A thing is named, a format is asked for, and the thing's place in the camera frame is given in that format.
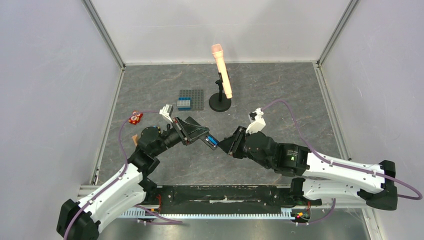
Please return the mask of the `small blue piece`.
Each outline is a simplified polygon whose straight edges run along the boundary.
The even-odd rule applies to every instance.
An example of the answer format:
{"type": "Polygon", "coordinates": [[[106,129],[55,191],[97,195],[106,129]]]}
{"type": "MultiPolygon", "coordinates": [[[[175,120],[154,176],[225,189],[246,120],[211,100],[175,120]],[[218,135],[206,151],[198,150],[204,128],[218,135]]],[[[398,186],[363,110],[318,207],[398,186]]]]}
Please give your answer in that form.
{"type": "Polygon", "coordinates": [[[208,135],[207,136],[207,139],[214,145],[214,146],[217,146],[218,145],[218,141],[213,137],[213,136],[211,136],[211,135],[208,135]]]}

